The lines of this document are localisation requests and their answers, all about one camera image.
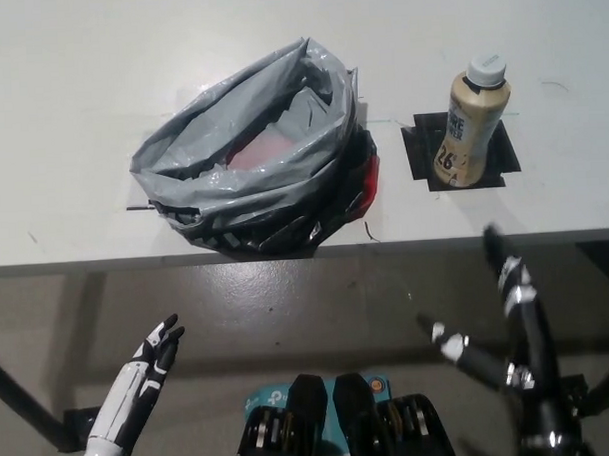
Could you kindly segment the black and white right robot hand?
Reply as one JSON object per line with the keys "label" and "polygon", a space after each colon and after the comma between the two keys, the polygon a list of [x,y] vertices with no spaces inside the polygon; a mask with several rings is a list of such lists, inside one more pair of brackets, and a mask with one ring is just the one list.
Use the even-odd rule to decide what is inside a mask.
{"label": "black and white right robot hand", "polygon": [[483,250],[507,321],[509,358],[489,354],[468,335],[423,313],[417,323],[449,363],[485,387],[518,394],[524,402],[560,402],[555,343],[525,260],[493,224],[484,228]]}

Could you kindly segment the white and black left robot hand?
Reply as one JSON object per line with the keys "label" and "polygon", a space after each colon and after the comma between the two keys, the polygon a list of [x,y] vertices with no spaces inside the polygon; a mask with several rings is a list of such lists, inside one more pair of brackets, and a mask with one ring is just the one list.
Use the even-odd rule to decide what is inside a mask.
{"label": "white and black left robot hand", "polygon": [[124,452],[133,449],[168,377],[185,332],[173,314],[159,323],[119,371],[90,431]]}

